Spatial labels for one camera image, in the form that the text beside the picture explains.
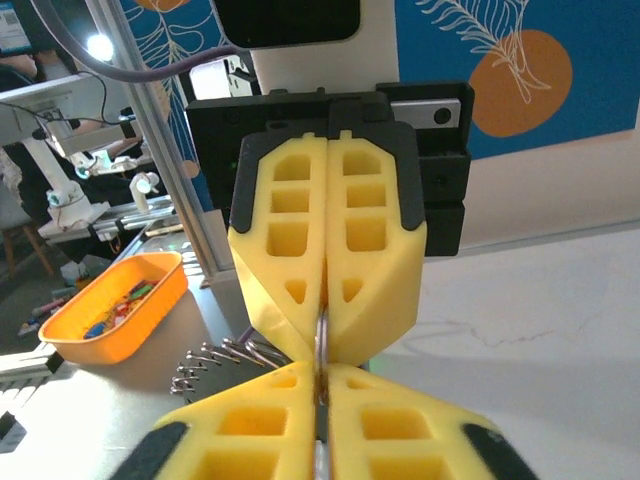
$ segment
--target silver metal plate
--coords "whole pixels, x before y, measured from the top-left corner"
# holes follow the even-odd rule
[[[397,121],[416,130],[457,128],[460,124],[460,100],[454,98],[391,102],[391,108]]]

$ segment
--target black bracket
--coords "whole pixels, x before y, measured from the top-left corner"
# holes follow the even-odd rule
[[[326,124],[332,108],[345,104],[346,100],[357,100],[365,118],[393,121],[394,103],[442,99],[459,103],[457,123],[446,128],[441,125],[416,128],[415,132],[429,228],[425,254],[452,256],[458,253],[460,245],[464,220],[462,201],[471,162],[467,139],[474,93],[468,84],[384,84],[379,85],[376,92],[354,94],[326,94],[322,89],[312,93],[272,92],[261,96],[196,100],[187,107],[186,113],[211,199],[228,224],[245,137],[289,130],[293,124],[304,122]]]

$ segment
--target person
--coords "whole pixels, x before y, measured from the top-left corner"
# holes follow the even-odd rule
[[[41,74],[36,60],[30,55],[18,55],[0,59],[0,92],[10,91],[16,88],[33,85],[36,78]],[[82,121],[72,128],[76,132],[84,133],[101,127],[99,121]],[[112,145],[108,151],[110,156],[122,151],[128,144],[133,143],[128,140]],[[38,168],[35,160],[20,142],[4,145],[4,151],[9,159],[19,167],[22,180],[18,184],[18,193],[22,201],[24,211],[38,224],[45,225],[51,220],[48,212],[49,202],[47,191],[51,189],[49,182]],[[64,157],[61,157],[53,148],[50,148],[56,157],[64,173],[70,179],[78,182],[85,195],[91,203],[109,202],[112,206],[130,203],[133,201],[129,182],[126,179],[115,177],[114,175],[102,175],[80,179],[75,174],[75,168]],[[116,252],[93,238],[75,240],[58,244],[60,249],[71,260],[80,261],[87,254],[93,254],[105,258],[113,258]]]

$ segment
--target metal ring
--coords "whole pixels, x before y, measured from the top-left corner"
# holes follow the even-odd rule
[[[202,347],[200,348],[200,350],[202,350],[203,352],[208,353],[212,357],[216,357],[218,359],[229,360],[231,362],[234,362],[237,365],[240,364],[240,360],[238,360],[233,355],[232,352],[230,352],[227,348],[225,348],[224,340],[223,340],[222,348],[216,347],[215,345],[211,345],[211,344],[205,342],[205,343],[202,344]]]
[[[326,310],[318,317],[315,337],[315,389],[321,405],[329,405],[327,368],[329,366],[329,318]]]
[[[183,387],[184,385],[191,386],[189,382],[182,377],[173,377],[171,379],[171,385],[174,387]]]
[[[178,364],[178,368],[176,368],[176,372],[178,373],[187,373],[189,370],[202,370],[204,372],[208,371],[207,367],[198,362],[197,365],[183,365],[182,363]]]
[[[190,372],[189,376],[184,377],[173,377],[176,383],[189,383],[189,380],[200,380],[200,377],[197,376],[194,372]]]
[[[171,393],[171,395],[183,395],[186,392],[195,392],[196,389],[195,388],[175,388],[175,387],[171,387],[169,389],[169,393]]]
[[[249,353],[251,353],[251,355],[256,357],[258,360],[264,362],[266,365],[269,365],[270,367],[273,367],[276,370],[278,368],[280,368],[280,365],[278,365],[277,363],[269,360],[262,353],[260,353],[260,351],[258,350],[258,346],[254,342],[252,342],[251,340],[249,340],[249,341],[247,341],[247,343],[245,343],[245,347],[249,351]]]
[[[187,352],[187,356],[185,357],[187,360],[191,361],[191,360],[196,360],[198,362],[209,362],[209,363],[215,363],[218,366],[222,366],[222,363],[220,363],[219,360],[215,359],[215,358],[207,358],[207,357],[203,357],[201,355],[196,355],[195,353],[193,353],[191,350],[189,350]]]
[[[280,365],[281,367],[291,363],[291,360],[289,359],[289,357],[287,357],[284,353],[282,353],[280,350],[275,348],[273,345],[269,343],[261,342],[260,340],[249,340],[247,343],[249,342],[255,344],[258,350],[260,351],[260,353],[262,353],[263,355],[266,355],[268,357],[271,357],[275,360],[282,362],[282,364]]]
[[[247,351],[246,344],[237,343],[237,342],[234,342],[233,340],[225,338],[222,341],[222,348],[224,348],[228,352],[233,353],[234,355],[237,355],[240,358],[244,358],[245,360],[249,360],[250,362],[255,363],[259,367],[264,367],[264,363],[260,362],[253,355],[250,355],[250,353],[253,353],[253,352]]]

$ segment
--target yellow foam pad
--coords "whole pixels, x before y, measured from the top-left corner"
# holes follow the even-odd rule
[[[163,417],[189,430],[158,480],[310,480],[313,374],[294,363]]]
[[[327,164],[329,358],[361,365],[416,322],[427,226],[402,227],[389,153],[342,132]]]
[[[310,361],[325,271],[327,139],[291,139],[259,164],[251,230],[229,244],[253,327]]]
[[[251,229],[229,243],[256,330],[309,361],[326,305],[330,361],[359,365],[415,324],[426,234],[402,227],[394,157],[345,131],[265,156]]]
[[[494,480],[461,429],[497,430],[480,415],[350,365],[329,367],[329,403],[334,480]]]

